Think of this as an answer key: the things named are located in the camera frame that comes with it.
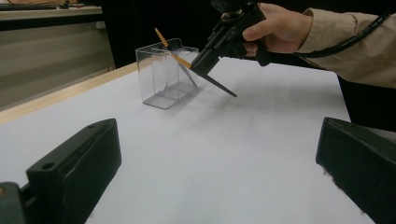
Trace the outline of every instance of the sleeve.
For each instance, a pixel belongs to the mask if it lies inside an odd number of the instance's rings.
[[[314,17],[311,31],[298,50],[308,53],[344,43],[367,27],[376,15],[335,13],[309,8]],[[396,89],[396,14],[387,18],[362,41],[334,55],[305,59],[314,66],[333,71],[350,82]]]

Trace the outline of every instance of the human hand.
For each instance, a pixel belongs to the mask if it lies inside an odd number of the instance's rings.
[[[305,42],[313,17],[272,4],[258,3],[265,20],[248,27],[243,33],[246,41],[261,39],[268,51],[293,53]],[[244,44],[248,57],[256,55],[258,46]]]

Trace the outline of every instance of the table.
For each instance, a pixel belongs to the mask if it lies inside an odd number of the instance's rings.
[[[26,184],[35,161],[115,118],[122,165],[87,223],[373,223],[315,163],[323,119],[349,120],[334,73],[222,58],[209,75],[237,98],[200,79],[162,110],[142,104],[135,68],[123,72],[0,113],[0,180]]]

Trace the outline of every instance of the wooden stick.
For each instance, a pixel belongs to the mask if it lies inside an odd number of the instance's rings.
[[[163,35],[161,35],[160,31],[155,28],[155,32],[157,33],[158,37],[161,39],[161,42],[163,42],[163,45],[166,46],[167,48],[169,47],[168,42],[166,41],[165,38],[163,38]],[[191,68],[191,64],[189,62],[187,62],[186,60],[178,57],[176,54],[174,54],[172,51],[170,51],[172,57],[178,61],[179,63],[183,64],[183,66],[185,66],[186,68]]]

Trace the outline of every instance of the transparent container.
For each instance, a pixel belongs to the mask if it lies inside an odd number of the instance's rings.
[[[199,50],[183,47],[180,39],[167,40],[172,51],[162,43],[135,51],[142,102],[167,109],[196,88],[198,76],[179,64],[171,53],[191,63]]]

